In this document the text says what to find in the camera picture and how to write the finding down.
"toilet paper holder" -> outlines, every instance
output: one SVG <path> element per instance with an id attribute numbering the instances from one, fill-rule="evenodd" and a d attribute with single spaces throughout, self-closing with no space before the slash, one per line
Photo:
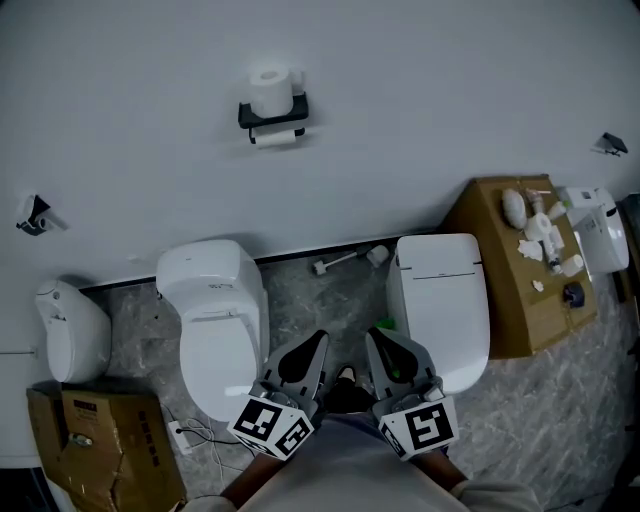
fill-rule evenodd
<path id="1" fill-rule="evenodd" d="M 39 236 L 51 230 L 65 231 L 67 227 L 38 194 L 25 196 L 18 207 L 16 228 L 28 235 Z"/>
<path id="2" fill-rule="evenodd" d="M 251 110 L 250 103 L 240 103 L 238 107 L 238 124 L 243 130 L 249 130 L 249 141 L 255 144 L 253 137 L 253 129 L 261 126 L 269 126 L 273 124 L 288 123 L 291 121 L 301 121 L 309 117 L 309 103 L 307 102 L 307 93 L 298 94 L 293 97 L 293 108 L 288 114 L 277 117 L 269 117 L 263 119 L 257 116 Z M 305 129 L 295 130 L 296 137 L 304 135 Z"/>
<path id="3" fill-rule="evenodd" d="M 304 128 L 298 128 L 297 130 L 294 130 L 293 133 L 296 137 L 300 137 L 301 135 L 304 135 Z M 249 128 L 249 141 L 251 141 L 251 144 L 256 143 L 256 139 L 253 137 L 253 128 Z"/>

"white wall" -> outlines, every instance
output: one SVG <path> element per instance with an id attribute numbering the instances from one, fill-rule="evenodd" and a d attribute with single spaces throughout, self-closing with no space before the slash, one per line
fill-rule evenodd
<path id="1" fill-rule="evenodd" d="M 36 357 L 0 354 L 0 468 L 40 465 L 26 397 L 32 384 L 52 378 L 44 326 L 33 307 L 38 281 L 19 263 L 0 268 L 0 352 L 33 347 L 37 353 Z"/>
<path id="2" fill-rule="evenodd" d="M 42 343 L 39 280 L 152 274 L 196 239 L 265 256 L 431 227 L 496 173 L 620 198 L 640 185 L 639 58 L 630 0 L 7 0 L 2 346 Z M 237 102 L 269 60 L 305 72 L 313 117 L 299 147 L 258 152 Z M 604 131 L 631 153 L 590 151 Z M 28 190 L 70 229 L 18 232 Z M 33 453 L 24 386 L 46 368 L 6 361 L 0 454 Z"/>

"toilet brush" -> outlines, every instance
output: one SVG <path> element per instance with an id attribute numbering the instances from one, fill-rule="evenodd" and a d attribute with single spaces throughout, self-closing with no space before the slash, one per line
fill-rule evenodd
<path id="1" fill-rule="evenodd" d="M 355 251 L 347 254 L 346 256 L 343 256 L 342 258 L 338 258 L 337 260 L 330 261 L 329 263 L 325 263 L 322 260 L 316 261 L 313 264 L 313 271 L 315 272 L 316 275 L 321 276 L 322 274 L 326 274 L 327 273 L 327 269 L 331 265 L 335 265 L 336 263 L 340 263 L 341 261 L 350 260 L 351 258 L 356 258 L 356 257 L 362 258 L 363 256 L 366 256 L 366 254 L 370 250 L 371 250 L 371 246 L 370 245 L 361 245 Z"/>

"person's leg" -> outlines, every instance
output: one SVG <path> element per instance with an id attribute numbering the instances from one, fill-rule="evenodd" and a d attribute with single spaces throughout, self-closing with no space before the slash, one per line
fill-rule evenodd
<path id="1" fill-rule="evenodd" d="M 352 366 L 343 366 L 331 390 L 324 397 L 327 412 L 346 414 L 365 412 L 376 399 L 364 389 L 356 386 L 356 374 Z"/>

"green object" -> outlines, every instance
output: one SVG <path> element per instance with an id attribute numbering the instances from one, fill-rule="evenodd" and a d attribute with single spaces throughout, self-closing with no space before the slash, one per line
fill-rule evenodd
<path id="1" fill-rule="evenodd" d="M 396 328 L 396 321 L 393 318 L 383 318 L 382 320 L 378 320 L 376 322 L 376 327 L 380 327 L 380 329 L 389 329 L 390 331 L 394 331 Z"/>
<path id="2" fill-rule="evenodd" d="M 395 328 L 396 328 L 396 321 L 393 318 L 383 318 L 382 320 L 378 320 L 376 322 L 375 326 L 379 327 L 380 329 L 389 329 L 390 331 L 394 331 Z M 400 370 L 398 370 L 398 368 L 396 368 L 396 366 L 393 364 L 393 361 L 389 357 L 389 354 L 385 353 L 385 356 L 387 357 L 387 359 L 389 361 L 389 366 L 391 366 L 391 368 L 392 368 L 391 374 L 396 379 L 399 379 L 400 378 Z"/>

